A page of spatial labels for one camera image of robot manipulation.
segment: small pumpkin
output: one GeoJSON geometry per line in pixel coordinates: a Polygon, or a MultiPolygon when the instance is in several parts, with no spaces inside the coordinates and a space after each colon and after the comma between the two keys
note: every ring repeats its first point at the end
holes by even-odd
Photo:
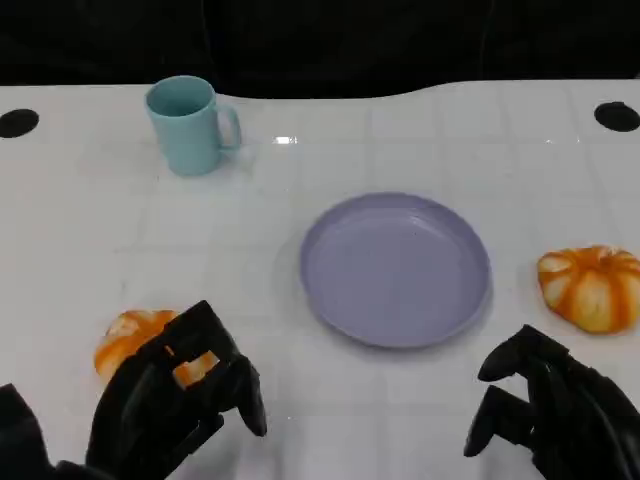
{"type": "Polygon", "coordinates": [[[606,247],[550,252],[538,261],[547,306],[590,333],[615,333],[640,315],[640,261],[606,247]]]}
{"type": "MultiPolygon", "coordinates": [[[[109,383],[127,357],[162,333],[164,326],[177,316],[173,310],[129,310],[119,315],[107,330],[94,357],[96,371],[104,383],[109,383]]],[[[178,366],[173,376],[182,388],[186,388],[202,380],[217,363],[218,358],[209,351],[178,366]]]]}

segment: purple plate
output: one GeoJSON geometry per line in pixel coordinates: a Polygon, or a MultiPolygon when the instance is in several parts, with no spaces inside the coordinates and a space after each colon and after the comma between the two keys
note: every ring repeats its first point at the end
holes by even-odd
{"type": "Polygon", "coordinates": [[[432,345],[478,320],[489,257],[461,217],[403,193],[354,198],[326,212],[300,253],[315,315],[370,345],[432,345]]]}

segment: toy pumpkin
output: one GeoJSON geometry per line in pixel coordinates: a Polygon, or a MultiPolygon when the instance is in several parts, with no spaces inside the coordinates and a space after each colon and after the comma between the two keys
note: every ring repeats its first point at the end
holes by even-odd
{"type": "MultiPolygon", "coordinates": [[[[173,310],[130,310],[118,316],[107,330],[94,358],[96,371],[105,384],[109,383],[127,357],[161,333],[164,326],[177,316],[178,312],[173,310]]],[[[209,351],[192,362],[178,366],[173,376],[182,388],[186,388],[200,381],[216,363],[218,359],[209,351]]]]}
{"type": "Polygon", "coordinates": [[[550,252],[538,261],[547,306],[590,333],[614,333],[640,315],[640,261],[606,246],[550,252]]]}

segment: black circular marker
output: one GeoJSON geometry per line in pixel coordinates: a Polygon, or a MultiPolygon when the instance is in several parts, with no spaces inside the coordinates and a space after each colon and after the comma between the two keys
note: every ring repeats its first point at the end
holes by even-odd
{"type": "Polygon", "coordinates": [[[40,117],[33,110],[11,110],[0,117],[0,137],[16,138],[36,128],[40,117]]]}
{"type": "Polygon", "coordinates": [[[623,102],[603,103],[594,112],[600,125],[616,132],[632,132],[640,127],[640,115],[623,102]]]}

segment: orange pumpkin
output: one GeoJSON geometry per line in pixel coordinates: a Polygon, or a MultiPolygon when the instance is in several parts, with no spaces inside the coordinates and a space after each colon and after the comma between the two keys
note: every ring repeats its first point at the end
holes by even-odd
{"type": "Polygon", "coordinates": [[[538,261],[547,306],[590,333],[614,333],[640,315],[640,261],[605,246],[550,252],[538,261]]]}
{"type": "MultiPolygon", "coordinates": [[[[130,310],[118,316],[107,330],[94,357],[96,371],[105,384],[127,357],[162,333],[164,326],[177,316],[178,313],[173,310],[130,310]]],[[[217,363],[218,358],[209,351],[192,362],[178,366],[173,376],[182,388],[186,388],[202,380],[217,363]]]]}

